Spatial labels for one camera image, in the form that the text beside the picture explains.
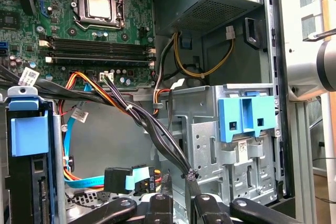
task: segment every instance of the white wire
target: white wire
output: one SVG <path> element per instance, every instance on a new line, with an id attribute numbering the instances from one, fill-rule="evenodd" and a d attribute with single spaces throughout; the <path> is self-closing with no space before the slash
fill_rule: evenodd
<path id="1" fill-rule="evenodd" d="M 162 52 L 161 52 L 161 56 L 160 56 L 160 63 L 159 63 L 159 77 L 158 77 L 158 80 L 156 82 L 156 85 L 155 85 L 155 88 L 154 88 L 154 92 L 153 92 L 153 102 L 155 101 L 155 94 L 156 94 L 156 91 L 158 90 L 159 88 L 159 83 L 161 81 L 161 75 L 162 75 L 162 63 L 163 63 L 163 55 L 165 54 L 165 52 L 167 51 L 168 47 L 169 47 L 169 44 L 174 40 L 174 35 L 172 36 L 172 38 L 168 41 L 167 45 L 163 48 Z"/>

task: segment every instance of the blue sata port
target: blue sata port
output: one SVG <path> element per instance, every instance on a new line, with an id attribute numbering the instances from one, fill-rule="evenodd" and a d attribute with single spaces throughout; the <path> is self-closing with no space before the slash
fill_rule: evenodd
<path id="1" fill-rule="evenodd" d="M 8 42 L 0 41 L 0 49 L 8 50 Z"/>

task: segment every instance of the wooden floor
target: wooden floor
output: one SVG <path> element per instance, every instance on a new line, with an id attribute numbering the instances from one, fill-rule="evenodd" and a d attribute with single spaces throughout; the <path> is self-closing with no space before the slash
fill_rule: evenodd
<path id="1" fill-rule="evenodd" d="M 327 178 L 314 175 L 315 195 L 328 199 Z M 318 224 L 330 224 L 330 207 L 328 203 L 324 203 L 316 199 L 316 213 Z"/>

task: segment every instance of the sticker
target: sticker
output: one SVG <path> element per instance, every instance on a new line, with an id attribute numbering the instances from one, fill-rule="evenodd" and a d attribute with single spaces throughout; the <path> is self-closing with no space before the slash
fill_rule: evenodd
<path id="1" fill-rule="evenodd" d="M 88 112 L 85 112 L 79 108 L 75 108 L 71 117 L 76 119 L 79 122 L 85 123 L 86 118 L 88 117 L 88 114 L 89 114 Z"/>
<path id="2" fill-rule="evenodd" d="M 33 69 L 26 67 L 20 77 L 18 84 L 20 86 L 34 86 L 39 75 L 39 72 L 36 72 Z"/>
<path id="3" fill-rule="evenodd" d="M 246 163 L 248 161 L 246 140 L 238 142 L 238 153 L 239 153 L 239 162 Z"/>

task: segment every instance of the ram slot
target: ram slot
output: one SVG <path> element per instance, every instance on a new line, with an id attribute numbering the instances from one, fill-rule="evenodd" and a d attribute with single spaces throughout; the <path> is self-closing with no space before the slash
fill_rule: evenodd
<path id="1" fill-rule="evenodd" d="M 49 43 L 54 51 L 98 52 L 112 55 L 149 54 L 146 46 L 110 43 L 104 41 L 87 41 L 49 37 Z"/>
<path id="2" fill-rule="evenodd" d="M 56 65 L 99 65 L 145 67 L 151 62 L 147 56 L 104 56 L 49 52 L 48 57 Z"/>

